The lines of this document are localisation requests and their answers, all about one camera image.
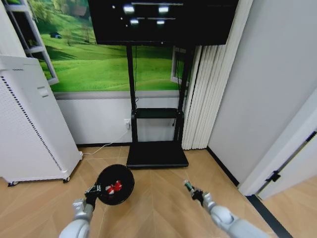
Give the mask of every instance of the red and white object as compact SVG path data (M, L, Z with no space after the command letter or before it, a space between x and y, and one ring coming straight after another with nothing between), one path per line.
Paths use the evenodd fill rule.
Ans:
M121 181L120 180L117 180L114 184L114 191L115 192L118 192L122 189L122 184L121 184Z
M114 194L114 186L112 184L107 186L106 191L108 192L109 195Z

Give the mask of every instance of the wheel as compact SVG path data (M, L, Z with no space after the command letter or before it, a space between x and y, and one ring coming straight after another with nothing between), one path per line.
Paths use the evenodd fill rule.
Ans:
M8 187L16 186L18 183L18 181L8 182Z
M66 179L63 179L63 183L67 183L70 181L70 177L67 177Z

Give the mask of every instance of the white cable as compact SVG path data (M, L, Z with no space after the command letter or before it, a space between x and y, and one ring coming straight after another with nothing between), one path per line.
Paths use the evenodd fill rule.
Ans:
M102 148L104 148L106 145L111 145L113 143L115 143L116 141L118 141L119 139L121 139L126 133L128 133L129 130L127 130L122 136L120 136L120 138L116 139L114 142L111 142L109 144L105 144L102 147L100 147L98 150L96 150L94 153L83 153L83 155L94 155L96 154L98 151L100 151Z

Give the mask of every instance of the green field wallpaper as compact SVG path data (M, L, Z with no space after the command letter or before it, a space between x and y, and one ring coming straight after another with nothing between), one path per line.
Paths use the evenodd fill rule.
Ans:
M59 79L52 85L54 92L129 90L126 49L96 45L87 0L30 0L30 4ZM51 77L46 64L41 65ZM138 46L136 89L177 90L170 81L171 67L172 47Z

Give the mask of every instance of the vertical blind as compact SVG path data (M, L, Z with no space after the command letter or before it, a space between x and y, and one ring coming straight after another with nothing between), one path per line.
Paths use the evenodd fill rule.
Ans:
M207 147L253 0L239 0L226 45L198 46L188 90L182 147Z

